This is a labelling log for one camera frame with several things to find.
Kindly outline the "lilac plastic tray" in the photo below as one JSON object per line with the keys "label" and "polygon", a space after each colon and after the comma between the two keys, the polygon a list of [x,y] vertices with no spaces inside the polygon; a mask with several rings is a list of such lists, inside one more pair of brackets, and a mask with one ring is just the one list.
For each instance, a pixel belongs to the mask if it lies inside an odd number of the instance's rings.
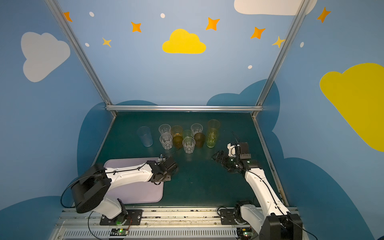
{"label": "lilac plastic tray", "polygon": [[[144,164],[148,160],[159,161],[158,158],[114,159],[108,160],[105,168],[125,168]],[[139,182],[109,189],[106,197],[120,199],[124,204],[157,203],[163,198],[164,184]]]}

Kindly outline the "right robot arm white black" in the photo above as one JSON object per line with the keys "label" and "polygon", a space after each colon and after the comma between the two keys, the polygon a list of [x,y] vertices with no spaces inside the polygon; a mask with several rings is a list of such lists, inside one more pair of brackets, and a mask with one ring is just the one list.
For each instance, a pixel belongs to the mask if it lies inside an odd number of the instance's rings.
{"label": "right robot arm white black", "polygon": [[262,166],[251,160],[249,154],[227,154],[218,151],[212,159],[230,173],[242,174],[260,204],[258,210],[251,202],[239,202],[234,210],[239,224],[246,223],[255,232],[257,240],[301,240],[303,222],[292,214],[269,184]]}

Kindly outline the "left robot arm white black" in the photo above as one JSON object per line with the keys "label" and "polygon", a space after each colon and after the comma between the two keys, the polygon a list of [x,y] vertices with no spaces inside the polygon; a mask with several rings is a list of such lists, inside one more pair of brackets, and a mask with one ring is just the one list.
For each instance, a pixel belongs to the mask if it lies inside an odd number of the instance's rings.
{"label": "left robot arm white black", "polygon": [[107,193],[117,187],[141,183],[161,183],[171,180],[178,170],[172,157],[148,160],[144,164],[125,168],[105,168],[94,165],[70,184],[78,214],[97,212],[102,226],[124,226],[133,222],[122,200],[109,199]]}

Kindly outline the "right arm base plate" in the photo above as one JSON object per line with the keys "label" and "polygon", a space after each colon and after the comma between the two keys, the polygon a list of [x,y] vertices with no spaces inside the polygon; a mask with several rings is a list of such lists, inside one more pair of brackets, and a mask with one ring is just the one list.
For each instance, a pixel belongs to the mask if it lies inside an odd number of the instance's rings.
{"label": "right arm base plate", "polygon": [[218,213],[221,220],[221,225],[238,225],[239,224],[235,218],[234,209],[219,208]]}

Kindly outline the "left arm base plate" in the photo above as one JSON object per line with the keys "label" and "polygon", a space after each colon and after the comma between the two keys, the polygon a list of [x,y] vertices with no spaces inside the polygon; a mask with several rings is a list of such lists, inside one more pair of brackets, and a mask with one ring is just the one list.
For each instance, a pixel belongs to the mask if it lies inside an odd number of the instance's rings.
{"label": "left arm base plate", "polygon": [[113,219],[102,215],[101,226],[138,226],[141,223],[143,210],[123,210]]}

